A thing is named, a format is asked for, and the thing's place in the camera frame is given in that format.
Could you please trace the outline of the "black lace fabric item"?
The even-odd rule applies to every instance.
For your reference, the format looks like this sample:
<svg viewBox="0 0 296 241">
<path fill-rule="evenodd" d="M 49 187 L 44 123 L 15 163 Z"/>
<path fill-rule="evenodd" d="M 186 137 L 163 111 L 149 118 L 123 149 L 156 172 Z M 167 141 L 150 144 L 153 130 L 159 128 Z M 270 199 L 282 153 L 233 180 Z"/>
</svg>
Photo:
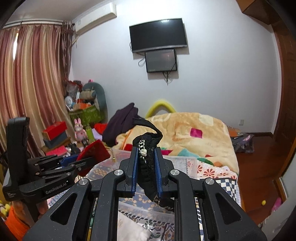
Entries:
<svg viewBox="0 0 296 241">
<path fill-rule="evenodd" d="M 154 130 L 153 133 L 146 132 L 137 136 L 132 142 L 132 145 L 138 148 L 137 183 L 150 201 L 168 211 L 174 211 L 174 201 L 170 198 L 159 197 L 157 192 L 154 150 L 163 138 L 163 134 L 155 125 L 144 118 L 133 118 L 132 123 Z"/>
</svg>

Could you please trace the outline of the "red velvet pouch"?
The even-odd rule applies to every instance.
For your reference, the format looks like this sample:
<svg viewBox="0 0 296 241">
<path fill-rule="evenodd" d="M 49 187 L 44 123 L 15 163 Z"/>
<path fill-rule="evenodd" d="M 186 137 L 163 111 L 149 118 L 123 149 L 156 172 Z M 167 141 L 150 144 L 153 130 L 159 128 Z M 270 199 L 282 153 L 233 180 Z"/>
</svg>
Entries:
<svg viewBox="0 0 296 241">
<path fill-rule="evenodd" d="M 87 167 L 82 168 L 81 171 L 78 171 L 78 174 L 82 177 L 86 176 L 96 164 L 110 158 L 110 154 L 102 141 L 96 140 L 84 148 L 76 161 L 81 161 L 87 158 L 92 158 L 92 162 L 87 162 Z"/>
</svg>

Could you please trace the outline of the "clear plastic storage box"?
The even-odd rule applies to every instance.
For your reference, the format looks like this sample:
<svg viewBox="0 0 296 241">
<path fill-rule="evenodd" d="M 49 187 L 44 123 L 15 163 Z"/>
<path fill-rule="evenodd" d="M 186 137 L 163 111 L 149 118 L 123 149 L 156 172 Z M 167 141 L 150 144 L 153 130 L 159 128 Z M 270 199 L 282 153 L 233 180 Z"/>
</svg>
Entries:
<svg viewBox="0 0 296 241">
<path fill-rule="evenodd" d="M 173 205 L 175 240 L 200 240 L 192 179 L 164 159 L 160 148 L 143 154 L 140 148 L 133 148 L 130 158 L 121 161 L 119 169 L 90 183 L 98 199 L 91 239 L 117 239 L 118 200 L 133 197 L 139 185 L 149 199 L 158 198 L 165 206 Z"/>
</svg>

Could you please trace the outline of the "white drawstring pouch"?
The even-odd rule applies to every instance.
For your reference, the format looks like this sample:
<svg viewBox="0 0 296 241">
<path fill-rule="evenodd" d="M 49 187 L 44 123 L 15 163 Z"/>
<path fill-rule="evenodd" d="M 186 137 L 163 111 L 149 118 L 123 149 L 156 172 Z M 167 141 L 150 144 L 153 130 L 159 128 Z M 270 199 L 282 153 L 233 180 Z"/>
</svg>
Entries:
<svg viewBox="0 0 296 241">
<path fill-rule="evenodd" d="M 151 235 L 149 230 L 146 230 L 136 222 L 132 221 L 126 215 L 118 212 L 117 221 L 117 240 L 132 241 L 143 240 L 147 241 Z"/>
</svg>

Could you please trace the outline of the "pink bunny doll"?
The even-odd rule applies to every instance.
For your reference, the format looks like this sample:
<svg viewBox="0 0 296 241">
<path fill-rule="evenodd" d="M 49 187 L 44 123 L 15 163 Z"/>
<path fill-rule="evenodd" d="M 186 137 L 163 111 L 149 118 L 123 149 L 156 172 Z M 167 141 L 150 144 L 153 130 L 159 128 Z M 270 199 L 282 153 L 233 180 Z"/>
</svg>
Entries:
<svg viewBox="0 0 296 241">
<path fill-rule="evenodd" d="M 77 118 L 74 120 L 75 139 L 78 143 L 81 143 L 84 147 L 88 144 L 88 136 L 84 129 L 81 119 Z"/>
</svg>

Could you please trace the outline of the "red gift box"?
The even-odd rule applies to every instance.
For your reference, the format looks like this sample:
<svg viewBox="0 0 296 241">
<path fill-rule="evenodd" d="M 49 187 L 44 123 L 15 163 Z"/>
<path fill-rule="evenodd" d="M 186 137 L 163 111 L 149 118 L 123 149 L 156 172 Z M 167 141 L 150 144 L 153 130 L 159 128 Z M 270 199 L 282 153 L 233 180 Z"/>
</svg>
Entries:
<svg viewBox="0 0 296 241">
<path fill-rule="evenodd" d="M 59 121 L 49 126 L 42 132 L 44 140 L 52 141 L 54 138 L 58 137 L 60 134 L 67 130 L 67 125 L 65 121 Z"/>
</svg>

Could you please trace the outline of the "beige patterned blanket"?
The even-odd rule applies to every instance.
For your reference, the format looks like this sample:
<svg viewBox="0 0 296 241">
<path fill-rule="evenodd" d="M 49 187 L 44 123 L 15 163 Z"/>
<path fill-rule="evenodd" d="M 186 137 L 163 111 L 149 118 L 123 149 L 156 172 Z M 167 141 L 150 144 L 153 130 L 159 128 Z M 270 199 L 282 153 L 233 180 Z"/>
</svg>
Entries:
<svg viewBox="0 0 296 241">
<path fill-rule="evenodd" d="M 237 179 L 239 167 L 227 126 L 200 113 L 167 113 L 148 118 L 163 134 L 163 154 L 185 157 L 197 177 Z"/>
</svg>

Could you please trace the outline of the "green storage basket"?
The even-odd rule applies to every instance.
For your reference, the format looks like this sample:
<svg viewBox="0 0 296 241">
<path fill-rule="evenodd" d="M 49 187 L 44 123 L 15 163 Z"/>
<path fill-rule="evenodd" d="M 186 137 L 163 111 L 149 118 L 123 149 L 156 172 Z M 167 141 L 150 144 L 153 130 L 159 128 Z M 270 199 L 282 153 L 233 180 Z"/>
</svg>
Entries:
<svg viewBox="0 0 296 241">
<path fill-rule="evenodd" d="M 81 123 L 84 127 L 93 127 L 96 123 L 103 121 L 105 118 L 104 112 L 99 111 L 95 105 L 92 105 L 85 109 L 71 111 L 69 112 L 69 116 L 72 120 L 73 125 L 75 124 L 74 120 L 80 118 Z"/>
</svg>

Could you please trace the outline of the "patterned bed sheet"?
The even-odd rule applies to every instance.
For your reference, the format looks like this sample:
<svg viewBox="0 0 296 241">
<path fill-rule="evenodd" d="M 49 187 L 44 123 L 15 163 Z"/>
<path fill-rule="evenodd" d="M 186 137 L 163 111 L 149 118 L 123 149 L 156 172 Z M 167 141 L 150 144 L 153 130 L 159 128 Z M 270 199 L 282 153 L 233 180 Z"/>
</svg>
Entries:
<svg viewBox="0 0 296 241">
<path fill-rule="evenodd" d="M 194 179 L 213 178 L 228 195 L 241 203 L 237 175 L 228 167 L 214 167 L 195 158 L 166 156 L 178 169 Z M 174 240 L 174 214 L 145 196 L 144 190 L 137 186 L 134 197 L 120 198 L 118 212 L 151 232 L 148 240 Z"/>
</svg>

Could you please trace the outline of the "dark purple clothing pile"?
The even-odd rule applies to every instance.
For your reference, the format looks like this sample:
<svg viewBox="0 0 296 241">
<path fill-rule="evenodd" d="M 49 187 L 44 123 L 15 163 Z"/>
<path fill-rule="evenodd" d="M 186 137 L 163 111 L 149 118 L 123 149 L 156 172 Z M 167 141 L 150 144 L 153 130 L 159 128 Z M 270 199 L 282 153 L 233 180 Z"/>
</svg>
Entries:
<svg viewBox="0 0 296 241">
<path fill-rule="evenodd" d="M 138 118 L 138 108 L 134 103 L 130 103 L 122 109 L 118 109 L 109 120 L 106 129 L 102 134 L 102 141 L 109 147 L 116 145 L 116 137 L 121 133 L 126 133 L 134 127 L 133 118 Z"/>
</svg>

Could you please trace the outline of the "yellow curved foam hoop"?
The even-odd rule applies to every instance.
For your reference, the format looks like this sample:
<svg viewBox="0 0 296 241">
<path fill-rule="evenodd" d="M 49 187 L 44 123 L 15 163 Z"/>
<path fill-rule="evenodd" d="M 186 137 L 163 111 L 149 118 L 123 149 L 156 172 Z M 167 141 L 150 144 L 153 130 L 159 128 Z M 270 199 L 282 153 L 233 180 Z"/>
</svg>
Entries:
<svg viewBox="0 0 296 241">
<path fill-rule="evenodd" d="M 167 102 L 164 99 L 157 100 L 147 111 L 147 114 L 145 115 L 145 118 L 150 118 L 151 116 L 154 116 L 154 114 L 157 112 L 158 109 L 164 108 L 168 111 L 168 113 L 175 113 L 176 110 L 174 107 Z"/>
</svg>

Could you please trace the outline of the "grey plush toy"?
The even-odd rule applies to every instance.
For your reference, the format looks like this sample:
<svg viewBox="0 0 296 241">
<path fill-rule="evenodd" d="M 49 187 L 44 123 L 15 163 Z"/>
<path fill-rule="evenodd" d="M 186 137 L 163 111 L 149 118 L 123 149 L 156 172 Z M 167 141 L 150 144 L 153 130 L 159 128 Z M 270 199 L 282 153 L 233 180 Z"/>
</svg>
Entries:
<svg viewBox="0 0 296 241">
<path fill-rule="evenodd" d="M 94 102 L 95 107 L 102 114 L 102 121 L 107 121 L 108 114 L 105 91 L 100 84 L 97 82 L 88 82 L 85 84 L 80 92 L 80 99 Z"/>
</svg>

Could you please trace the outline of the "dark bag on floor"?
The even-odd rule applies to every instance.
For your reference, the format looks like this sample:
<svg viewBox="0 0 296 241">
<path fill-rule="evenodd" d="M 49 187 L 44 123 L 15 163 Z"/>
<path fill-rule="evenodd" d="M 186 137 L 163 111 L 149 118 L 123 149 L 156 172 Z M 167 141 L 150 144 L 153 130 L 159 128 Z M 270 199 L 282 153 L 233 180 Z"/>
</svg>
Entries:
<svg viewBox="0 0 296 241">
<path fill-rule="evenodd" d="M 254 144 L 253 144 L 254 135 L 243 133 L 240 136 L 231 138 L 233 149 L 235 153 L 253 153 Z"/>
</svg>

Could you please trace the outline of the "white air conditioner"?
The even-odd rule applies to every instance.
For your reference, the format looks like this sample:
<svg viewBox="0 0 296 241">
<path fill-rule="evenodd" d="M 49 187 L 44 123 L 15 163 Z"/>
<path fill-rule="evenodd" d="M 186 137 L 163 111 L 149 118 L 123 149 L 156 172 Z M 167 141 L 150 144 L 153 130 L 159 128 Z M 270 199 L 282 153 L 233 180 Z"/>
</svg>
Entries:
<svg viewBox="0 0 296 241">
<path fill-rule="evenodd" d="M 116 5 L 108 3 L 74 21 L 75 33 L 82 35 L 89 30 L 117 17 Z"/>
</svg>

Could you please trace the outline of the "large wall television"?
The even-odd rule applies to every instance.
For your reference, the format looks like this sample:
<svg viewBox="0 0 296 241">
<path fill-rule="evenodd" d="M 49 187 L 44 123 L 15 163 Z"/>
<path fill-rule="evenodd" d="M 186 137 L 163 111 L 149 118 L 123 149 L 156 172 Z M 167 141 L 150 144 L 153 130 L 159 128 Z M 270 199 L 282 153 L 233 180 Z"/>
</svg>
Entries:
<svg viewBox="0 0 296 241">
<path fill-rule="evenodd" d="M 165 19 L 130 26 L 134 53 L 157 49 L 185 48 L 187 38 L 182 19 Z"/>
</svg>

